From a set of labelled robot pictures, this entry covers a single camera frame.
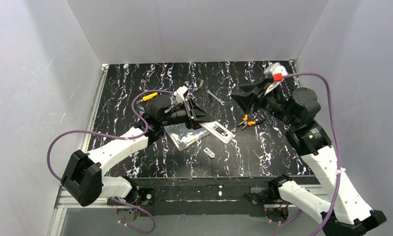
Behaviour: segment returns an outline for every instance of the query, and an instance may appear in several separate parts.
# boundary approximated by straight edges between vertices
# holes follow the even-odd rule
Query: metal wrench
[[[212,97],[214,97],[216,100],[218,100],[218,102],[219,102],[222,106],[225,105],[225,102],[222,101],[221,99],[217,98],[213,93],[211,93],[211,91],[209,91],[209,89],[207,89],[205,92],[209,93]]]

